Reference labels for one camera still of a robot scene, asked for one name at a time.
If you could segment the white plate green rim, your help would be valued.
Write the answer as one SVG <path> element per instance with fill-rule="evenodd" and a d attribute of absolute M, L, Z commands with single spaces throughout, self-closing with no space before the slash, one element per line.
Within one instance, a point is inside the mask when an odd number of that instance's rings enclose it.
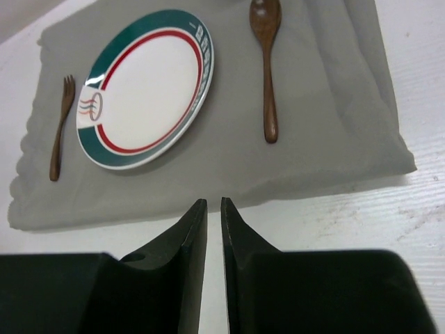
<path fill-rule="evenodd" d="M 208 28 L 185 10 L 156 11 L 121 30 L 79 94 L 76 132 L 85 155 L 109 170 L 160 157 L 202 108 L 214 60 Z"/>

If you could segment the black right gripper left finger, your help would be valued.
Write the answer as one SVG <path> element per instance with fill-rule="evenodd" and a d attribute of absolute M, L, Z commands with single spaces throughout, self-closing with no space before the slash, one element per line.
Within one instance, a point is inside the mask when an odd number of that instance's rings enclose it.
<path fill-rule="evenodd" d="M 207 202 L 117 260 L 108 253 L 1 256 L 2 333 L 196 333 Z"/>

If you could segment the brown wooden spoon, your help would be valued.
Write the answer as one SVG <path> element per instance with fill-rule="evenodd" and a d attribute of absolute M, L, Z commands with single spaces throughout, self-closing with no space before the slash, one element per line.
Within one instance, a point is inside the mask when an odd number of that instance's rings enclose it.
<path fill-rule="evenodd" d="M 250 27 L 261 45 L 264 74 L 264 138 L 267 143 L 277 142 L 279 128 L 273 88 L 271 65 L 272 48 L 275 36 L 282 21 L 282 8 L 279 1 L 251 1 L 249 9 Z"/>

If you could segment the grey cloth placemat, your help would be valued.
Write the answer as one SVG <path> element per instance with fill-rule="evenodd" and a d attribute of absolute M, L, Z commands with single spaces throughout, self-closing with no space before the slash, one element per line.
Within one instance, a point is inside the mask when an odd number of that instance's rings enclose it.
<path fill-rule="evenodd" d="M 262 57 L 248 1 L 96 1 L 44 30 L 42 69 L 11 182 L 18 230 L 158 220 L 197 199 L 248 207 L 323 193 L 333 185 L 416 170 L 399 132 L 396 99 L 373 1 L 283 1 L 273 46 L 279 138 L 262 130 Z M 164 155 L 130 172 L 83 153 L 69 120 L 60 179 L 49 180 L 61 79 L 85 79 L 105 45 L 143 15 L 181 8 L 215 45 L 209 95 Z"/>

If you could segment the brown wooden fork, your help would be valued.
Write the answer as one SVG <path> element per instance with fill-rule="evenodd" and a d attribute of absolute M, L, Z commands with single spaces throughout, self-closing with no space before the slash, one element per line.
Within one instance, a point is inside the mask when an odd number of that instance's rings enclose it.
<path fill-rule="evenodd" d="M 76 94 L 76 84 L 74 77 L 70 74 L 63 79 L 63 96 L 60 109 L 60 120 L 58 122 L 58 128 L 56 131 L 56 137 L 51 152 L 51 161 L 49 167 L 49 179 L 52 182 L 58 181 L 60 177 L 60 164 L 61 164 L 61 144 L 62 134 L 65 121 L 72 108 L 74 97 Z"/>

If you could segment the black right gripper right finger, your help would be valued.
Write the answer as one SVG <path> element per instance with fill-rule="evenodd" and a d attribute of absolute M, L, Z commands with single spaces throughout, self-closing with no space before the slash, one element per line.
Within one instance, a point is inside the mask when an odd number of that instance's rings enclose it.
<path fill-rule="evenodd" d="M 436 333 L 406 262 L 389 250 L 285 252 L 220 204 L 230 333 Z"/>

